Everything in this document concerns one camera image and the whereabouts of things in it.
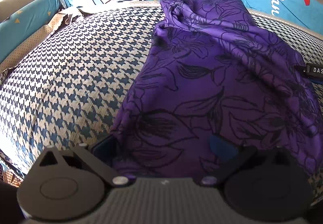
cushioned surface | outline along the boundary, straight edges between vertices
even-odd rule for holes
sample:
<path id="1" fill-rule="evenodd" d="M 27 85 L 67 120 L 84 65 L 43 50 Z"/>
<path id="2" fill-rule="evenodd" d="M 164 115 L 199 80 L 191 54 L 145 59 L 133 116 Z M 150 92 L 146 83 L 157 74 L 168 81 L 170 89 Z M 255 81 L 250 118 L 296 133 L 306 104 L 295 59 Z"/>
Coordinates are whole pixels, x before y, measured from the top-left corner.
<path id="1" fill-rule="evenodd" d="M 0 89 L 0 143 L 5 138 L 12 143 L 1 149 L 17 154 L 19 169 L 27 172 L 45 145 L 70 148 L 109 133 L 146 60 L 153 27 L 163 18 L 158 7 L 92 15 L 59 30 L 21 61 Z M 323 63 L 321 40 L 273 20 L 253 18 L 301 52 L 306 62 Z M 323 87 L 315 89 L 322 107 Z M 320 179 L 312 178 L 315 188 Z"/>

